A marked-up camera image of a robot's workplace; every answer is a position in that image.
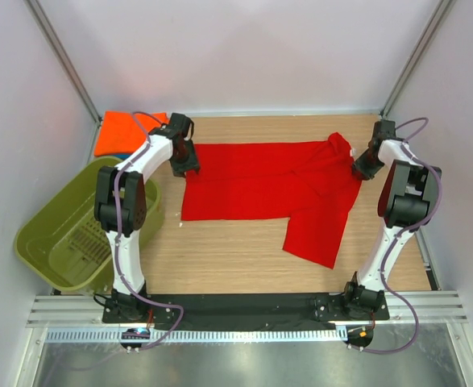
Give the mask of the red t shirt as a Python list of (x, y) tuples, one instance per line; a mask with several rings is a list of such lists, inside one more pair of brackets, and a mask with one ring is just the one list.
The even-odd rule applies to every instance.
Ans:
[(288, 221), (284, 251), (335, 266), (361, 182), (352, 147), (335, 132), (322, 141), (199, 144), (201, 169), (187, 173), (184, 221)]

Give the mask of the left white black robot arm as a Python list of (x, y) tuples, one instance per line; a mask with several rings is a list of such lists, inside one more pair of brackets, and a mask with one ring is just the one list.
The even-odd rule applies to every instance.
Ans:
[(124, 161), (99, 169), (93, 215), (110, 243), (114, 266), (111, 295), (104, 304), (104, 319), (143, 321), (155, 305), (147, 297), (146, 280), (140, 264), (139, 234), (147, 217), (145, 185), (164, 163), (176, 177), (200, 172), (193, 143), (194, 122), (179, 113), (167, 123), (148, 131), (131, 113), (143, 131), (143, 144)]

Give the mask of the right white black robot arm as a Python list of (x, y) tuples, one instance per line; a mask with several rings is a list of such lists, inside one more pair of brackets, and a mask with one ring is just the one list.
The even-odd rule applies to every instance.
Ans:
[(373, 128), (367, 149), (352, 166), (361, 181), (388, 169), (377, 205), (379, 233), (367, 263), (347, 282), (342, 312), (350, 319), (373, 317), (386, 308), (388, 277), (400, 252), (415, 231), (435, 215), (442, 200), (442, 170), (417, 157), (409, 141), (428, 125), (426, 117), (397, 125), (381, 119)]

